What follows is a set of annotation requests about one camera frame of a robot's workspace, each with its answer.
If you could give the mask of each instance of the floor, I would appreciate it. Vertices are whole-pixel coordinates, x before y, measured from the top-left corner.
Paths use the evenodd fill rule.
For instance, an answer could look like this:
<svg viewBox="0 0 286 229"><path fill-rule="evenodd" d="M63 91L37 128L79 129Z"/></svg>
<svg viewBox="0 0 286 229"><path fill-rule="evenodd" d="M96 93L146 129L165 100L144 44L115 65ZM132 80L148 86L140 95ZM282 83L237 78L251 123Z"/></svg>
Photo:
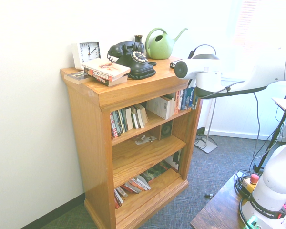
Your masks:
<svg viewBox="0 0 286 229"><path fill-rule="evenodd" d="M249 168L255 140L218 136L212 138L218 143L218 148L211 153L206 154L194 147L188 174L189 188L144 223L140 229L190 229L192 219L209 201L204 195L216 194L236 170ZM263 143L264 141L259 141L258 148ZM96 228L82 204L42 229Z"/></svg>

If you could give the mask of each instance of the green watering can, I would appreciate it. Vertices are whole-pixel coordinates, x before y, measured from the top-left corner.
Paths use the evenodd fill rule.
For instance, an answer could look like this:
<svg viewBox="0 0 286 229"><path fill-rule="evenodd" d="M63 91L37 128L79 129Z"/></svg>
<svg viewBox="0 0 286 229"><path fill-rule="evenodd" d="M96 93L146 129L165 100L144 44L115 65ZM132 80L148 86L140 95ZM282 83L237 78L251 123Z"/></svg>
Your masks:
<svg viewBox="0 0 286 229"><path fill-rule="evenodd" d="M149 41L149 37L151 36L151 34L157 30L161 30L163 31L162 35L156 36L155 38L153 38L153 40L151 41L151 43L148 44ZM173 47L175 42L178 40L178 38L180 37L180 35L187 30L187 28L183 29L180 34L175 38L175 39L171 39L169 38L169 36L167 35L167 33L161 29L161 28L155 28L152 31L150 31L150 33L147 35L146 38L146 42L145 42L145 47L146 47L146 52L147 55L152 58L152 59L156 59L156 60L162 60L162 59L167 59L171 56L172 51L173 51Z"/></svg>

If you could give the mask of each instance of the black telephone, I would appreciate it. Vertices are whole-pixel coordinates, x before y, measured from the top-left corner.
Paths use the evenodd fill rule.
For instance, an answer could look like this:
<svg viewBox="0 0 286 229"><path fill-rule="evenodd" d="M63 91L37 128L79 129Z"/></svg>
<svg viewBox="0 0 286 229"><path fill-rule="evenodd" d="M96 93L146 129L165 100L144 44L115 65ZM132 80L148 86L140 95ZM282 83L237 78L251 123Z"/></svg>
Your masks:
<svg viewBox="0 0 286 229"><path fill-rule="evenodd" d="M153 69L155 62L148 62L143 53L143 44L125 41L111 46L107 58L112 63L114 61L110 56L119 58L115 63L131 69L128 77L134 80L141 80L156 74L155 69Z"/></svg>

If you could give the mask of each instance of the speaker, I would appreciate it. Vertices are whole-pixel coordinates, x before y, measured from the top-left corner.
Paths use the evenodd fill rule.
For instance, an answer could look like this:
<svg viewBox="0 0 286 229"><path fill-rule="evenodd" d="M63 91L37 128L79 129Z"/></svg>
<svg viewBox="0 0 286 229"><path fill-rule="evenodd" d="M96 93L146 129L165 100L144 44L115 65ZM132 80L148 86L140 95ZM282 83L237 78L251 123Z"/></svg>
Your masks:
<svg viewBox="0 0 286 229"><path fill-rule="evenodd" d="M172 121L162 124L161 139L169 137L172 132Z"/></svg>

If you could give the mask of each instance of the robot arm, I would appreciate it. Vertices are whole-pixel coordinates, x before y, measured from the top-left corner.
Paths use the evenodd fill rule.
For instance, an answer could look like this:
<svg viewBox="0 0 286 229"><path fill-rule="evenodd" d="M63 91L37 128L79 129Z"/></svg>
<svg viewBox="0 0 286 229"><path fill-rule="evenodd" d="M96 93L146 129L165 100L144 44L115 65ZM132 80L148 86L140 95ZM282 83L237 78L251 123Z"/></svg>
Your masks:
<svg viewBox="0 0 286 229"><path fill-rule="evenodd" d="M228 87L221 85L220 60L211 54L179 61L175 68L178 78L196 84L195 93L202 99L261 91L268 85L286 81L286 49L268 50L254 67L250 77ZM286 216L280 212L286 202L286 145L271 156L264 172L245 205L243 220L253 229L286 229Z"/></svg>
<svg viewBox="0 0 286 229"><path fill-rule="evenodd" d="M220 60L212 54L201 54L179 61L175 74L181 79L193 79L198 97L211 99L228 95L258 92L268 85L286 81L286 49L272 49L263 53L250 77L229 87L221 85Z"/></svg>

